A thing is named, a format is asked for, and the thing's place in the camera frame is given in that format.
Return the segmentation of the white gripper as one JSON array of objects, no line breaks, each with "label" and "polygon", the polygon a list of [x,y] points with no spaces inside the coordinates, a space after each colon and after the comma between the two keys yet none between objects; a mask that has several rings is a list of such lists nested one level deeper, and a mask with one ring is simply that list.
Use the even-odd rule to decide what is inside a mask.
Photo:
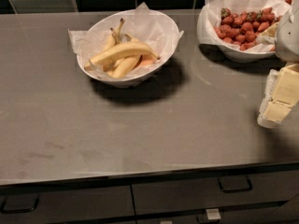
[{"label": "white gripper", "polygon": [[276,128],[299,102],[299,0],[257,38],[260,44],[274,44],[276,55],[288,62],[279,71],[271,69],[266,80],[257,122],[265,128]]}]

